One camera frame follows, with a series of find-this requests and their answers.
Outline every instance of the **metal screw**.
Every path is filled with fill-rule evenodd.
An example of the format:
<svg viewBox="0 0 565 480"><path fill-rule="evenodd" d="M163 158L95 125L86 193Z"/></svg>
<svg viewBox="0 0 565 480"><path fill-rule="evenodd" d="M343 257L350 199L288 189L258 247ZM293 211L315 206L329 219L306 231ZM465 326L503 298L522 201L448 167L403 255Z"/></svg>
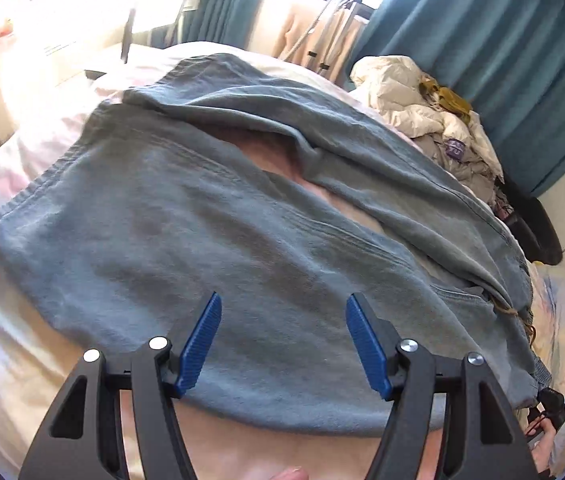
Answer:
<svg viewBox="0 0 565 480"><path fill-rule="evenodd" d="M400 341L400 348L402 348L405 352L415 352L418 350L418 343L413 339L403 339Z"/></svg>
<svg viewBox="0 0 565 480"><path fill-rule="evenodd" d="M91 348L90 350L87 350L83 354L83 359L88 363L93 363L94 361L98 361L99 358L100 358L100 352L95 348Z"/></svg>
<svg viewBox="0 0 565 480"><path fill-rule="evenodd" d="M169 341L166 337L158 336L149 341L149 348L153 350L162 350L167 346Z"/></svg>
<svg viewBox="0 0 565 480"><path fill-rule="evenodd" d="M485 364L485 358L482 357L482 355L480 355L478 352L469 352L467 354L467 361L469 361L469 364L472 364L473 366L480 366Z"/></svg>

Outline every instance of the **bed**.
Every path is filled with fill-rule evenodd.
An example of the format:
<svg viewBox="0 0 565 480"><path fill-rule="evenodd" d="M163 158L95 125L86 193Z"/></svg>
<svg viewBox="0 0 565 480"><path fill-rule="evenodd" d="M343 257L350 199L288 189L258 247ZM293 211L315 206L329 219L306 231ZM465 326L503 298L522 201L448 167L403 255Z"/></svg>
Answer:
<svg viewBox="0 0 565 480"><path fill-rule="evenodd" d="M182 59L216 52L234 54L267 74L304 82L382 122L379 115L346 92L302 67L211 43L183 44L148 54L134 66L103 76L84 95L59 103L60 109L42 110L35 122L24 125L0 148L0 205L24 189L66 151L80 136L83 124L101 100L107 97L119 100L122 90L157 81ZM240 146L240 140L233 141ZM302 179L284 157L276 158L279 146L252 139L240 148L258 167L286 176L321 195L347 218L371 230L378 229L377 222L363 211ZM541 286L539 282L534 285L536 290ZM534 304L532 309L534 314L541 315L541 304ZM546 330L538 330L536 345L553 337L556 326L547 322ZM17 477L44 413L81 352L82 349L42 320L0 267L0 473L5 479ZM546 358L546 361L553 380L562 390L565 388L564 360L553 368L551 359ZM133 478L141 478L132 436L130 396L122 396L122 416L130 473ZM316 480L362 478L378 442L376 438L263 430L220 419L185 404L179 410L179 420L194 467L203 479L269 478L294 464L303 465Z"/></svg>

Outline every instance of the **hand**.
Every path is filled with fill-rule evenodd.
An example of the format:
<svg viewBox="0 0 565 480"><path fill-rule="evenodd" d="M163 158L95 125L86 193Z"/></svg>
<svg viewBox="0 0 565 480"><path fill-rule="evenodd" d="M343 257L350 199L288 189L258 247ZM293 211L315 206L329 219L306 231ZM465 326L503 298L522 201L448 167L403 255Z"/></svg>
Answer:
<svg viewBox="0 0 565 480"><path fill-rule="evenodd" d="M271 480L309 480L309 473L301 467L288 467Z"/></svg>
<svg viewBox="0 0 565 480"><path fill-rule="evenodd" d="M529 424L529 426L525 430L525 434L529 432L529 428L537 424L537 421L538 419ZM536 442L535 447L531 450L531 455L533 456L533 462L536 463L537 472L542 473L549 467L549 457L551 456L551 450L553 449L553 440L555 439L555 428L548 418L543 418L540 420L538 427L531 430L529 434L536 434L536 431L540 431L540 428L542 428L545 434L542 436L539 442Z"/></svg>

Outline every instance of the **blue rubber fingertip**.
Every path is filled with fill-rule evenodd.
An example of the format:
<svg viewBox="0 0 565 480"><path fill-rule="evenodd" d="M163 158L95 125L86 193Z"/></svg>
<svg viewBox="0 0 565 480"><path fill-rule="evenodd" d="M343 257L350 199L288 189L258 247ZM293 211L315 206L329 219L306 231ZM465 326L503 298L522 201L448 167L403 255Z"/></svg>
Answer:
<svg viewBox="0 0 565 480"><path fill-rule="evenodd" d="M389 399L392 386L387 379L387 356L354 296L347 300L345 319L362 367L367 374L369 386L376 390L383 399Z"/></svg>
<svg viewBox="0 0 565 480"><path fill-rule="evenodd" d="M221 318L222 300L214 292L180 355L180 374L176 381L179 396L196 385Z"/></svg>

